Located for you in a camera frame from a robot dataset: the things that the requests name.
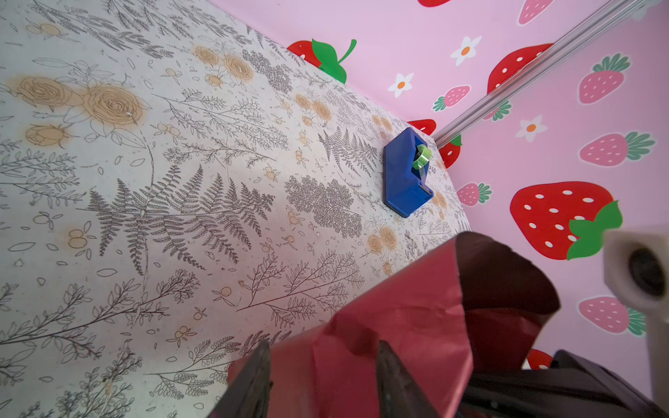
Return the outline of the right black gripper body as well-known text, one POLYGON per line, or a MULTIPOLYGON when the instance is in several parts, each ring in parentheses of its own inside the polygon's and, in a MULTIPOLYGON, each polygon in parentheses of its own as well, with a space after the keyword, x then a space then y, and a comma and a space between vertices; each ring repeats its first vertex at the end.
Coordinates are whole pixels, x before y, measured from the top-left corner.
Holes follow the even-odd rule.
POLYGON ((474 373, 461 417, 667 417, 605 367, 565 350, 548 369, 474 373))

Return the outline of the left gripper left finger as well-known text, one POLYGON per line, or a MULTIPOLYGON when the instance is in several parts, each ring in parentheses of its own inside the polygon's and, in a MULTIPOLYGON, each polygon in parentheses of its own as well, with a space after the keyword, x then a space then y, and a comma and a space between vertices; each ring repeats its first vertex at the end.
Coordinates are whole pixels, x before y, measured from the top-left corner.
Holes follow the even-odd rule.
POLYGON ((270 345, 262 341, 207 417, 267 417, 272 386, 270 345))

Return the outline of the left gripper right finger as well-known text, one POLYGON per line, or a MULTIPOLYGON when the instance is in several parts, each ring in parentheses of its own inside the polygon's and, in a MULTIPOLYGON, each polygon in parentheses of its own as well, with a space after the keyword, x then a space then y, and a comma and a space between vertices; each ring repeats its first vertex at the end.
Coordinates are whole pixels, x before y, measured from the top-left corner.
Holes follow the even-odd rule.
POLYGON ((386 341, 379 341, 376 385, 381 418, 439 418, 437 410, 386 341))

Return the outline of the dark red wrapping paper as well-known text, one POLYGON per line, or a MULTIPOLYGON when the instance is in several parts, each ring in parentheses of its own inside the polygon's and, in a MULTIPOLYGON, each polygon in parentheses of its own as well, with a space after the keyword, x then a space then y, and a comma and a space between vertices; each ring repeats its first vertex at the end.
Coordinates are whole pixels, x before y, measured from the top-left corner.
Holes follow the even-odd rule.
POLYGON ((390 345, 437 414, 475 371, 518 370, 560 308, 550 279, 510 247, 464 232, 270 348, 271 417, 376 417, 376 360, 390 345))

